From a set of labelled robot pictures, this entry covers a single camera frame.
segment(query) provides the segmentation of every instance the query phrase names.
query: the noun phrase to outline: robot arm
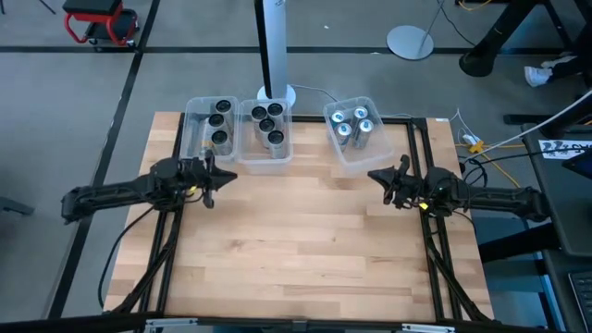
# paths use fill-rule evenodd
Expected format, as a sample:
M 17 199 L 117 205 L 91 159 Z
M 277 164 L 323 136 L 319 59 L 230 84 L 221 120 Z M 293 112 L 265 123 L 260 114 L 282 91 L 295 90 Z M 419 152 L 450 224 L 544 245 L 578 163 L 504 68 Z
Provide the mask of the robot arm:
M 398 209 L 418 206 L 433 216 L 450 216 L 458 208 L 473 208 L 510 212 L 535 222 L 549 217 L 547 198 L 535 189 L 470 186 L 441 167 L 430 167 L 420 179 L 407 175 L 408 169 L 409 156 L 403 155 L 399 169 L 392 166 L 368 172 L 368 177 L 384 188 L 384 204 L 392 202 Z
M 89 216 L 97 210 L 150 203 L 158 211 L 170 211 L 183 205 L 185 191 L 203 190 L 203 204 L 214 207 L 212 191 L 234 180 L 233 172 L 219 169 L 211 151 L 199 158 L 166 158 L 150 168 L 150 173 L 135 180 L 103 186 L 78 187 L 62 199 L 62 217 L 67 223 Z

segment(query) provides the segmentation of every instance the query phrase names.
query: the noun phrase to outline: wooden table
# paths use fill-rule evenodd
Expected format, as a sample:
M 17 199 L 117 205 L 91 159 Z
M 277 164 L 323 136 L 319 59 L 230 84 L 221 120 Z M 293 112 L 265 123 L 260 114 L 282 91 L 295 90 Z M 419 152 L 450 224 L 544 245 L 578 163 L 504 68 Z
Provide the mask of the wooden table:
M 171 156 L 178 123 L 179 113 L 155 114 L 141 174 Z M 460 175 L 450 124 L 429 119 L 428 126 L 436 165 Z M 409 153 L 407 131 L 387 129 L 396 150 L 390 164 L 398 166 Z M 186 205 L 167 315 L 435 320 L 418 212 L 383 205 L 382 188 L 365 175 L 345 178 L 326 133 L 325 124 L 294 123 L 285 176 L 250 176 L 236 165 L 239 177 L 215 193 L 215 209 Z M 128 223 L 147 207 L 131 207 Z M 152 212 L 123 239 L 105 309 L 120 304 L 144 273 L 156 218 Z M 446 224 L 456 277 L 492 317 L 473 228 L 461 216 Z M 159 277 L 151 309 L 158 286 Z M 440 287 L 451 317 L 442 277 Z

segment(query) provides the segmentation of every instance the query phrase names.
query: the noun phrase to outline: plastic bin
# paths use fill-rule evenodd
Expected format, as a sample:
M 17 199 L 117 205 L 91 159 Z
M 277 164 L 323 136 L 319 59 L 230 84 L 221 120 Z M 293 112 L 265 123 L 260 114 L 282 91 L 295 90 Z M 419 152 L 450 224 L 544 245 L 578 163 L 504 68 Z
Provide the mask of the plastic bin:
M 283 106 L 282 113 L 284 126 L 284 140 L 286 157 L 273 159 L 269 151 L 255 138 L 255 126 L 251 112 L 256 106 L 267 108 L 278 103 Z M 238 162 L 243 164 L 246 171 L 250 174 L 278 174 L 287 169 L 288 163 L 294 156 L 294 147 L 292 145 L 292 114 L 290 104 L 284 99 L 273 100 L 247 100 L 240 103 L 239 121 L 238 121 Z
M 366 146 L 363 149 L 357 149 L 352 145 L 355 128 L 354 126 L 351 126 L 352 136 L 346 145 L 345 151 L 342 152 L 338 145 L 335 131 L 331 125 L 330 117 L 335 111 L 341 111 L 345 114 L 345 118 L 347 119 L 346 122 L 350 125 L 354 125 L 352 124 L 353 110 L 359 106 L 365 107 L 368 110 L 367 118 L 374 123 L 374 129 L 370 134 Z M 377 167 L 382 167 L 385 162 L 393 159 L 395 155 L 394 148 L 385 133 L 384 124 L 380 119 L 380 115 L 370 98 L 356 97 L 346 101 L 325 105 L 323 114 L 325 116 L 325 122 L 327 123 L 330 144 L 346 173 L 357 174 Z
M 204 140 L 203 138 L 204 122 L 216 113 L 216 104 L 223 100 L 230 102 L 229 112 L 232 113 L 232 118 L 234 119 L 230 136 L 232 151 L 227 155 L 216 154 L 216 161 L 223 163 L 234 161 L 237 151 L 236 133 L 239 122 L 239 100 L 232 96 L 195 97 L 190 99 L 185 108 L 185 122 L 183 124 L 183 134 L 179 151 L 180 158 L 204 158 L 202 146 L 204 144 L 211 144 L 209 140 Z

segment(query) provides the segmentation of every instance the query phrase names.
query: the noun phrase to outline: white sticker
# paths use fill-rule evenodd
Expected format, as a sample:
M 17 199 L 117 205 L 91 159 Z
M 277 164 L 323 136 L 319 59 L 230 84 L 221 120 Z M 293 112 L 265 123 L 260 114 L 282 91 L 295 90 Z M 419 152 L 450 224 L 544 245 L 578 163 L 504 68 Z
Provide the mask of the white sticker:
M 565 151 L 543 153 L 543 157 L 547 159 L 570 159 L 585 152 L 586 148 L 592 148 L 591 141 L 539 140 L 538 144 L 540 145 L 540 150 L 542 152 L 565 149 Z

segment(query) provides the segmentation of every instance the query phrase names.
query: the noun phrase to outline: red stool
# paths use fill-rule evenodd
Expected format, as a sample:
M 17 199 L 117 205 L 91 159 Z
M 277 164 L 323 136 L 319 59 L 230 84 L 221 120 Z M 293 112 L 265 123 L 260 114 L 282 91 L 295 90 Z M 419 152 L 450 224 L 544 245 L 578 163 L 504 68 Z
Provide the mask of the red stool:
M 132 37 L 140 29 L 138 15 L 131 9 L 123 9 L 121 0 L 67 0 L 64 25 L 76 43 L 97 44 L 98 40 L 110 40 L 116 45 L 135 46 Z M 70 19 L 91 22 L 84 36 L 79 38 L 70 28 Z

